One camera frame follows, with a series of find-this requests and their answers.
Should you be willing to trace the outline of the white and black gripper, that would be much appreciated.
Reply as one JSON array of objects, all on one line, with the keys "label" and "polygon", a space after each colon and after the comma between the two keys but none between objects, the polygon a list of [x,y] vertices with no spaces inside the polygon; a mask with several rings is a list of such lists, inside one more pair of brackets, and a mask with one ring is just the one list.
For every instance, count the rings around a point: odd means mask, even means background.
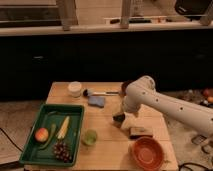
[{"label": "white and black gripper", "polygon": [[129,113],[117,113],[113,116],[113,123],[116,127],[121,130],[129,130],[131,127],[134,127],[135,116]]}]

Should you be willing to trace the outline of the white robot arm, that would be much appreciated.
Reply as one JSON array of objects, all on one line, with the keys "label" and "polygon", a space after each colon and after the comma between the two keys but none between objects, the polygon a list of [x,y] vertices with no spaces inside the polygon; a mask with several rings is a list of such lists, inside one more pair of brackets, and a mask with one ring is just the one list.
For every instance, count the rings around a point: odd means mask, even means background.
[{"label": "white robot arm", "polygon": [[141,105],[146,105],[193,128],[204,137],[213,136],[213,109],[158,93],[150,76],[131,82],[125,93],[121,110],[113,115],[114,121],[123,123],[127,119],[126,113],[136,114]]}]

